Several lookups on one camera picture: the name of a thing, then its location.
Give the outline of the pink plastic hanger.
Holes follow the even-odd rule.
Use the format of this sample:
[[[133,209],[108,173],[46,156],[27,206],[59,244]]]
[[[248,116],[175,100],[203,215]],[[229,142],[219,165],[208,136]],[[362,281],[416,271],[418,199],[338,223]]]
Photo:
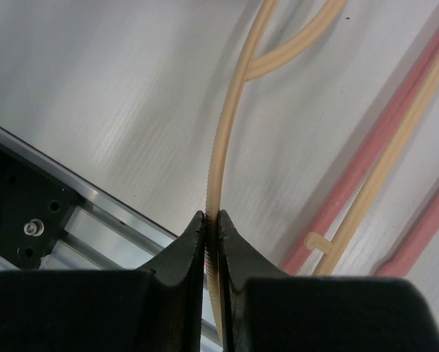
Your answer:
[[[392,94],[391,99],[375,120],[371,130],[361,142],[343,173],[340,174],[324,202],[301,232],[297,242],[281,261],[281,269],[288,274],[294,275],[299,272],[311,254],[311,250],[304,244],[306,236],[310,232],[324,235],[328,231],[395,133],[402,115],[421,85],[421,80],[439,52],[439,20],[428,21],[427,28],[421,31],[414,46],[420,54],[416,54],[416,51],[411,48],[401,60],[397,70],[402,72],[403,76],[395,81],[398,87],[389,91]]]

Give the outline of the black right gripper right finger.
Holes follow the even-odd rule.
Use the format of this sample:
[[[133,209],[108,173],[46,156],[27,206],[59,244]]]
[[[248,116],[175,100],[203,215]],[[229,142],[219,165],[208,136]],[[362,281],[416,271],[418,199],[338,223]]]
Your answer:
[[[439,351],[439,330],[406,280],[290,276],[218,217],[226,351]]]

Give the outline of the beige plastic hanger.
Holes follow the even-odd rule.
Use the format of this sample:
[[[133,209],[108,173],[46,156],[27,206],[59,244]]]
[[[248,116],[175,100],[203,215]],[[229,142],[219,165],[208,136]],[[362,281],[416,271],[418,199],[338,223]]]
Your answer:
[[[415,40],[430,19],[439,20],[439,1],[311,1],[314,17],[262,52],[277,5],[262,3],[237,60],[215,134],[206,212],[218,212],[224,178],[237,175],[230,193],[248,197],[253,229],[277,233],[268,248],[281,263],[391,99],[403,76],[399,63],[411,48],[420,54]],[[335,275],[386,273],[387,263],[398,260],[397,274],[405,276],[425,251],[405,250],[410,228],[439,185],[439,85],[418,121],[404,123],[421,85],[320,235],[333,238],[347,229],[347,219],[355,220]],[[323,260],[323,252],[310,250],[297,274],[312,274]]]

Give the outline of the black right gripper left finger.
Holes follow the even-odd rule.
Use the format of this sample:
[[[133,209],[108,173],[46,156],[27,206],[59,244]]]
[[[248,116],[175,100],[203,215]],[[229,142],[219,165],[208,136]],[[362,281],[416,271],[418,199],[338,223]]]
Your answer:
[[[0,271],[0,351],[198,351],[204,226],[133,270]]]

